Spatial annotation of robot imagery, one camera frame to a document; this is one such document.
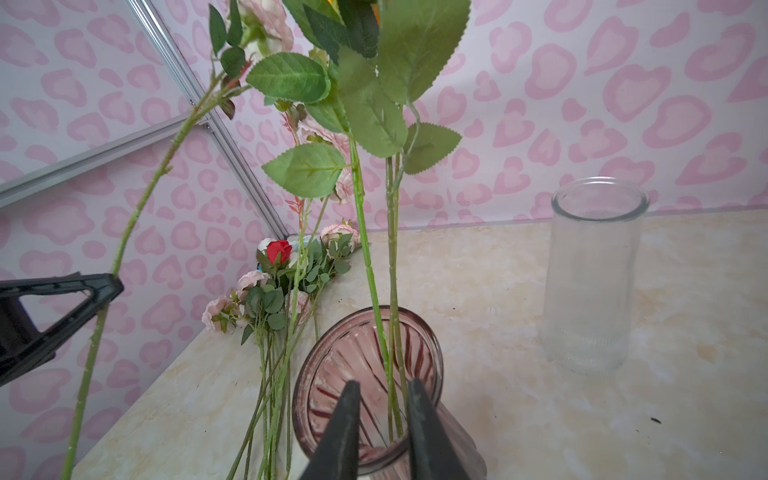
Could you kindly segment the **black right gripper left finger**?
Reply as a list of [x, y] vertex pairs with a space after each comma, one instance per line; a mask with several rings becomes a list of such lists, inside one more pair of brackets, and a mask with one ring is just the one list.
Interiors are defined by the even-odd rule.
[[301, 480], [358, 478], [360, 401], [360, 384], [347, 382]]

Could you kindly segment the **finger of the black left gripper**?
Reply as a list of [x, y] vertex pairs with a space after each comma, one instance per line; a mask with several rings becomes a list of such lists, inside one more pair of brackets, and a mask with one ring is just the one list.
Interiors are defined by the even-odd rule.
[[[9, 384], [56, 357], [57, 351], [124, 291], [114, 274], [70, 274], [1, 282], [1, 384]], [[84, 298], [58, 320], [39, 323], [22, 303], [25, 297]]]

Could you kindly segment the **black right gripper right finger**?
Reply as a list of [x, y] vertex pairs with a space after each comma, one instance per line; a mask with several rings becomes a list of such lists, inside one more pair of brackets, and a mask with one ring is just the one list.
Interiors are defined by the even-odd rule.
[[408, 382], [409, 457], [414, 480], [469, 480], [423, 382]]

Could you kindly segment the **pink ribbed glass vase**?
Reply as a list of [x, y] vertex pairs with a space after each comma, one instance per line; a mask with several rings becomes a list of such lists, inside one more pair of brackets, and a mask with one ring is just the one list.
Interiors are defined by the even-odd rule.
[[[452, 447], [471, 479], [485, 479], [487, 466], [474, 440], [440, 402], [444, 363], [430, 326], [416, 313], [398, 311], [406, 378], [420, 379], [437, 409]], [[373, 309], [358, 310], [331, 327], [305, 360], [294, 388], [293, 428], [306, 456], [312, 456], [343, 388], [357, 381], [361, 390], [358, 473], [371, 479], [408, 479], [407, 437], [393, 440], [388, 395]]]

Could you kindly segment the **orange artificial rose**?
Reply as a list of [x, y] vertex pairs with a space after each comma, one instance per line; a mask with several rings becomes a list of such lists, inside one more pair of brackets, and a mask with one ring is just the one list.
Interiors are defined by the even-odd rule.
[[256, 45], [245, 81], [268, 100], [304, 109], [322, 129], [345, 136], [296, 146], [265, 165], [284, 190], [306, 199], [333, 193], [351, 177], [357, 210], [365, 202], [360, 155], [387, 166], [388, 212], [395, 215], [407, 163], [421, 139], [403, 111], [433, 83], [461, 39], [469, 5], [436, 1], [235, 1], [227, 40]]

